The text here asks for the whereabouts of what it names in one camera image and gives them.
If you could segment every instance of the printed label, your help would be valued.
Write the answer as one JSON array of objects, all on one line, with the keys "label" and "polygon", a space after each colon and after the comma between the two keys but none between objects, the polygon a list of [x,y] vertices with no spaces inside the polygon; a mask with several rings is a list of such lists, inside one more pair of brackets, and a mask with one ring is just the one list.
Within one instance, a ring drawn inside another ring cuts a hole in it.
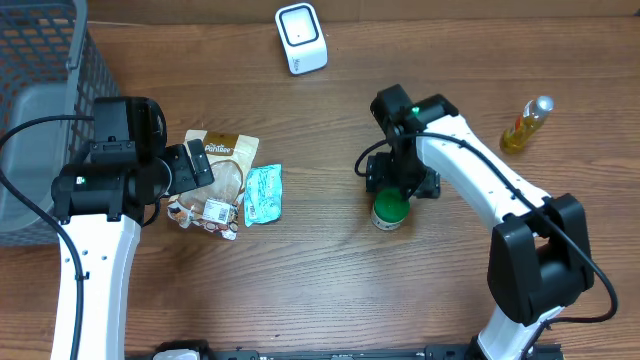
[{"label": "printed label", "polygon": [[238,135],[207,132],[202,143],[209,155],[231,156],[238,143]]},{"label": "printed label", "polygon": [[202,218],[206,221],[227,225],[229,222],[229,210],[231,210],[231,205],[209,199],[204,205]]}]

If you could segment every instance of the yellow oil bottle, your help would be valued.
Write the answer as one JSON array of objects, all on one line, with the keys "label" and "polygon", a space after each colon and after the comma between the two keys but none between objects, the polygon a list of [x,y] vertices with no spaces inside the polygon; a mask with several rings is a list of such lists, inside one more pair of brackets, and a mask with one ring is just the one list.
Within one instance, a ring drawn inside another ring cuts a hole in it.
[{"label": "yellow oil bottle", "polygon": [[553,99],[540,96],[529,101],[516,123],[504,131],[500,139],[500,148],[507,154],[515,154],[524,150],[527,141],[535,133],[553,110]]}]

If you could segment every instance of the wooden table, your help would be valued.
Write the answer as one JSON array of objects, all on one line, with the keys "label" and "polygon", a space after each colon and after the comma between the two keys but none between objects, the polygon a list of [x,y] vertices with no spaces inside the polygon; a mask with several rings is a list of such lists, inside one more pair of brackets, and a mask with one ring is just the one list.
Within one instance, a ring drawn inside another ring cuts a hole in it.
[{"label": "wooden table", "polygon": [[[543,342],[571,359],[640,356],[640,22],[636,18],[324,24],[326,69],[288,74],[274,25],[93,29],[127,95],[157,100],[169,142],[187,129],[260,138],[254,166],[281,163],[284,213],[235,242],[183,231],[162,212],[145,229],[129,291],[127,351],[206,338],[216,349],[292,351],[466,343],[487,323],[490,237],[444,183],[395,232],[369,220],[353,173],[383,137],[369,113],[395,83],[447,96],[487,146],[554,195],[584,205],[594,259],[618,316],[559,325]],[[501,131],[527,101],[557,109],[520,156]],[[0,249],[0,358],[48,359],[58,295],[55,246]],[[607,310],[597,283],[566,313]]]}]

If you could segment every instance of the wire mesh basket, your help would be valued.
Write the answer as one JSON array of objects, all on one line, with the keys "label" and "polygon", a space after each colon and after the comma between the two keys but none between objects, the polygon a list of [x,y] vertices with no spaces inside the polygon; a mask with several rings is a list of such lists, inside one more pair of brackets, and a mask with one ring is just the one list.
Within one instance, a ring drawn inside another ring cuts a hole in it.
[{"label": "wire mesh basket", "polygon": [[[87,31],[86,0],[0,0],[0,136],[50,115],[91,115],[93,100],[119,94]],[[51,182],[93,124],[59,121],[16,134],[0,153],[7,178],[50,211]],[[0,246],[57,242],[55,232],[4,187]]]}]

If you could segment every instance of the blue packet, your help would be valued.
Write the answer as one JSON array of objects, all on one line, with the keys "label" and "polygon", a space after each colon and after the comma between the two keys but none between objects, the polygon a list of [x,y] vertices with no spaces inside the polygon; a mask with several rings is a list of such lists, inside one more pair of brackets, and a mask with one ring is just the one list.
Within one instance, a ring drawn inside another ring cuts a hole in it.
[{"label": "blue packet", "polygon": [[253,168],[244,193],[244,223],[265,224],[282,215],[282,165]]}]

